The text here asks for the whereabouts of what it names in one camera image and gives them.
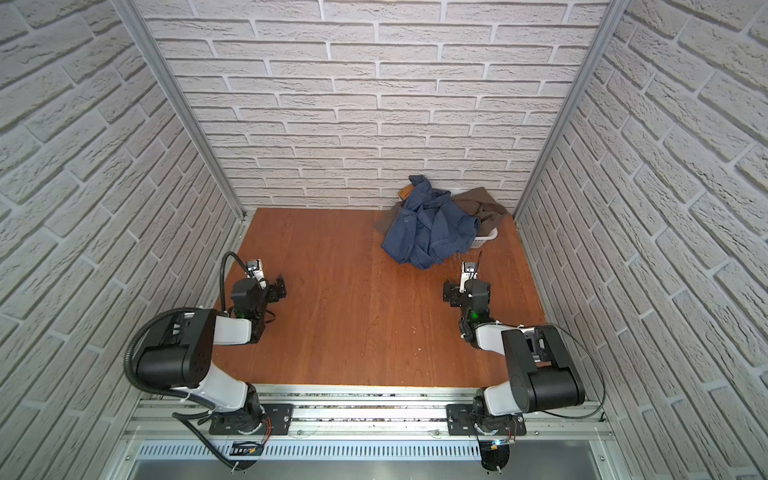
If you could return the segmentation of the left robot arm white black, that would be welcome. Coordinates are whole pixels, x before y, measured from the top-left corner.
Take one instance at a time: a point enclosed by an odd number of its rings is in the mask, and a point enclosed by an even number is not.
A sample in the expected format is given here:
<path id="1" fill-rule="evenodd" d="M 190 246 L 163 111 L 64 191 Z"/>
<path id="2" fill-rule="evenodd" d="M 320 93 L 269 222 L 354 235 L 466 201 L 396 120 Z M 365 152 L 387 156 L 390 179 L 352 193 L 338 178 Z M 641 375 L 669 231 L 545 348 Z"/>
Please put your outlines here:
<path id="1" fill-rule="evenodd" d="M 212 435 L 285 435 L 293 408 L 263 404 L 256 387 L 237 380 L 213 360 L 216 346 L 256 344 L 270 303 L 287 296 L 284 278 L 249 277 L 232 289 L 232 311 L 177 308 L 163 312 L 131 340 L 124 357 L 129 382 L 146 393 L 175 396 L 204 408 L 184 418 L 207 423 Z"/>

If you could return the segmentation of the blue denim jeans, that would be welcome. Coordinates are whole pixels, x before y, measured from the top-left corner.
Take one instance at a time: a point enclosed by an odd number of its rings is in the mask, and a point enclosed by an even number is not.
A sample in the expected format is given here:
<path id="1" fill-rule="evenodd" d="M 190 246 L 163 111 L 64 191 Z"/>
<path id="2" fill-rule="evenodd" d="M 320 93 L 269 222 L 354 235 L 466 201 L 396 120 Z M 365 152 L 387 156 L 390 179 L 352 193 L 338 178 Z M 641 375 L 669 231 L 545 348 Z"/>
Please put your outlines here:
<path id="1" fill-rule="evenodd" d="M 412 190 L 384 236 L 382 249 L 397 263 L 420 270 L 469 251 L 480 220 L 462 210 L 448 190 L 423 175 L 409 177 Z"/>

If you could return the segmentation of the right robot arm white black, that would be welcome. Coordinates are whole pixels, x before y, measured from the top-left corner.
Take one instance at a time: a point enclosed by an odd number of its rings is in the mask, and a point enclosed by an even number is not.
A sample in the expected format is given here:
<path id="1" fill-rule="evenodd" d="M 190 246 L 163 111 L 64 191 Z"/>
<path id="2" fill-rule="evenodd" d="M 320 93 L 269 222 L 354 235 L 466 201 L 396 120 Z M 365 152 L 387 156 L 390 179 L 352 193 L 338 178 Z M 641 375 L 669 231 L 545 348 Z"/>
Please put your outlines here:
<path id="1" fill-rule="evenodd" d="M 460 310 L 461 338 L 505 360 L 508 379 L 480 389 L 473 399 L 475 427 L 484 434 L 513 433 L 524 413 L 583 404 L 586 391 L 558 329 L 503 324 L 491 316 L 490 297 L 491 286 L 482 280 L 443 284 L 443 301 Z"/>

